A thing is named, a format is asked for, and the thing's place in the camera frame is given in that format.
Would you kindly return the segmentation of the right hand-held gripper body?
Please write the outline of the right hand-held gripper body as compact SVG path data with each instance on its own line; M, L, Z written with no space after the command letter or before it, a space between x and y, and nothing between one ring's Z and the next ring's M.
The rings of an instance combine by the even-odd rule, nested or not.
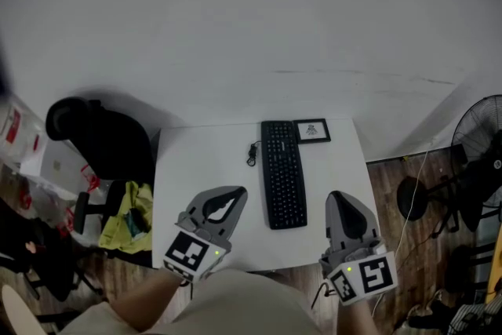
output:
M387 250L383 239L350 249L328 248L319 263L324 279L343 306L386 293L398 285L395 253Z

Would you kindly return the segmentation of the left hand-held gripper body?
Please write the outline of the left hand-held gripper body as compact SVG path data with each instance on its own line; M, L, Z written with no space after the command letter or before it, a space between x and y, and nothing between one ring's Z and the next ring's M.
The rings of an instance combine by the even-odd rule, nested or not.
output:
M186 282L199 282L231 252L230 235L224 224L204 217L196 220L181 213L176 236L163 257L163 267Z

